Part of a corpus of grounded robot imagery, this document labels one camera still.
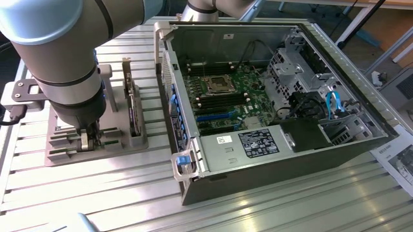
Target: green circuit board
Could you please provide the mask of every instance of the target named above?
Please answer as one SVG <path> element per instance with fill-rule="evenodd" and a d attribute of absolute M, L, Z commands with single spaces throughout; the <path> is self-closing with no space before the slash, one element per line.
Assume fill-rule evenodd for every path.
<path fill-rule="evenodd" d="M 232 92 L 228 94 L 247 93 L 250 101 L 244 104 L 230 105 L 226 107 L 226 112 L 231 112 L 230 118 L 198 122 L 198 128 L 200 132 L 204 129 L 228 128 L 231 126 L 234 127 L 234 131 L 242 131 L 247 129 L 244 124 L 244 119 L 247 117 L 256 116 L 262 126 L 266 126 L 274 118 L 271 101 L 264 92 L 259 74 L 254 72 L 248 66 L 240 65 L 238 70 L 227 76 L 234 88 Z M 196 111 L 199 110 L 196 105 L 196 98 L 207 97 L 210 95 L 207 80 L 212 77 L 215 76 L 184 77 L 184 84 L 194 114 L 196 114 Z"/>

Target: blue cable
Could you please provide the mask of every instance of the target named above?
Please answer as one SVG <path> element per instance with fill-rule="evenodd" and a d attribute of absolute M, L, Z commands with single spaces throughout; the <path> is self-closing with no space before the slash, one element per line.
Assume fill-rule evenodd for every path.
<path fill-rule="evenodd" d="M 329 111 L 329 120 L 331 119 L 331 109 L 330 109 L 330 100 L 331 100 L 331 95 L 334 94 L 335 96 L 335 108 L 345 112 L 343 107 L 341 106 L 341 100 L 339 100 L 339 94 L 337 91 L 330 91 L 326 95 L 326 105 L 327 105 L 327 111 Z"/>

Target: motherboard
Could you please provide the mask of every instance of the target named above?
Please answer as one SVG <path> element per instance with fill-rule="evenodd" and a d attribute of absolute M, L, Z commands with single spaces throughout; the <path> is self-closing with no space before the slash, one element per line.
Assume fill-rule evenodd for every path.
<path fill-rule="evenodd" d="M 274 119 L 274 103 L 252 66 L 216 75 L 188 69 L 184 84 L 202 136 L 259 128 Z"/>

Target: slotted aluminum surface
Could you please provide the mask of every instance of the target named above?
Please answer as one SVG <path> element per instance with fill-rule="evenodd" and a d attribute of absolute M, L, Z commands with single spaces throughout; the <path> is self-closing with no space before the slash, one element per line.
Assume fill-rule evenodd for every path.
<path fill-rule="evenodd" d="M 154 70 L 152 24 L 159 20 L 172 18 L 150 20 L 97 48 L 100 63 L 113 67 L 115 85 L 121 84 L 121 58 L 132 59 L 150 149 L 44 167 L 47 109 L 29 113 L 12 129 L 1 128 L 9 141 L 2 149 L 0 232 L 31 231 L 71 212 L 84 213 L 100 231 L 413 231 L 411 198 L 370 154 L 325 172 L 180 205 Z"/>

